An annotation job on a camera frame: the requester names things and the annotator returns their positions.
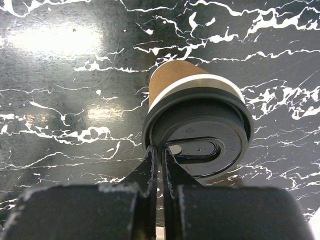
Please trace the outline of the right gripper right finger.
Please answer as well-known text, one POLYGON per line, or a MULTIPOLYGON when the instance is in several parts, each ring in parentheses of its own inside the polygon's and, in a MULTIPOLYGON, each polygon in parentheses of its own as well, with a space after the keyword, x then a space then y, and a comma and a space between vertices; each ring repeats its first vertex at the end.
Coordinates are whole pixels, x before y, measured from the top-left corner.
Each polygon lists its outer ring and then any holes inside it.
POLYGON ((203 186, 162 152, 167 240, 312 240, 291 194, 274 187, 203 186))

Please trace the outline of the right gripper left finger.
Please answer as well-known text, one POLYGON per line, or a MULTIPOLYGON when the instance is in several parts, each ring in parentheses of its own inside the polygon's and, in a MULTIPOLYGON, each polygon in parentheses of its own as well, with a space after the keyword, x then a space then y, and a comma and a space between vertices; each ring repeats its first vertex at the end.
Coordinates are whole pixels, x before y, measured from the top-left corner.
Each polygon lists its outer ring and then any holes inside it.
POLYGON ((3 240, 154 240, 157 151, 117 184, 24 190, 5 222, 3 240))

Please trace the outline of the black plastic cup lid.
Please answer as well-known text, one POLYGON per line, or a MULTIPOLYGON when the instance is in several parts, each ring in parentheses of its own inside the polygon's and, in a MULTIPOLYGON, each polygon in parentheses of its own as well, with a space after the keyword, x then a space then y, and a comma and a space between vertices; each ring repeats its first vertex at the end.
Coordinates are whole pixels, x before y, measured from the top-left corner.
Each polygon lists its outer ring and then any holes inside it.
POLYGON ((219 88, 193 87, 149 109, 141 141, 158 154, 180 147, 174 154, 178 165, 205 185, 242 161, 253 135, 253 117, 242 100, 219 88))

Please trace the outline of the single brown paper cup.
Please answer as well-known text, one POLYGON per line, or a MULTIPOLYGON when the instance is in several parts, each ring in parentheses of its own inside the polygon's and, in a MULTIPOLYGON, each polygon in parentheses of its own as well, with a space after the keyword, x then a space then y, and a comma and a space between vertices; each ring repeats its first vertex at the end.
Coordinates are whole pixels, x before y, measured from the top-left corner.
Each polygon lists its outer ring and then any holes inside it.
POLYGON ((150 77, 148 110, 170 94, 198 87, 221 89, 245 102, 240 88, 227 78, 211 74, 185 60, 171 60, 158 66, 150 77))

